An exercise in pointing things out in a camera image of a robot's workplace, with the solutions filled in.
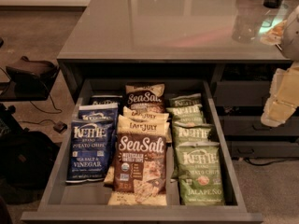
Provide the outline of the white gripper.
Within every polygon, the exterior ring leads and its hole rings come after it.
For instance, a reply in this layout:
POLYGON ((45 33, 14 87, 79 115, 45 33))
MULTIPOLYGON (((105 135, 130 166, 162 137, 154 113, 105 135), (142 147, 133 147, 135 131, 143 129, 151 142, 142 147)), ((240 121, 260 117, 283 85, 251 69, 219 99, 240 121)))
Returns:
POLYGON ((270 86, 270 97, 267 99, 261 123, 269 127, 278 127, 296 111, 299 106, 299 62, 290 68, 278 68, 270 86))

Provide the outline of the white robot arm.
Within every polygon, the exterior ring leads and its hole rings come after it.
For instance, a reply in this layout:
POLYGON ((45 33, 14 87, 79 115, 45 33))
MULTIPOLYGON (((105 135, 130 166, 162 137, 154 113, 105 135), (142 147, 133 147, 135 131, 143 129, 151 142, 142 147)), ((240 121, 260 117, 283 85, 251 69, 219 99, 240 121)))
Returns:
POLYGON ((261 116, 263 125, 278 127, 284 124, 299 106, 299 7, 287 20, 264 33, 261 42, 276 46, 285 58, 292 60, 290 68, 278 68, 273 75, 270 96, 261 116))

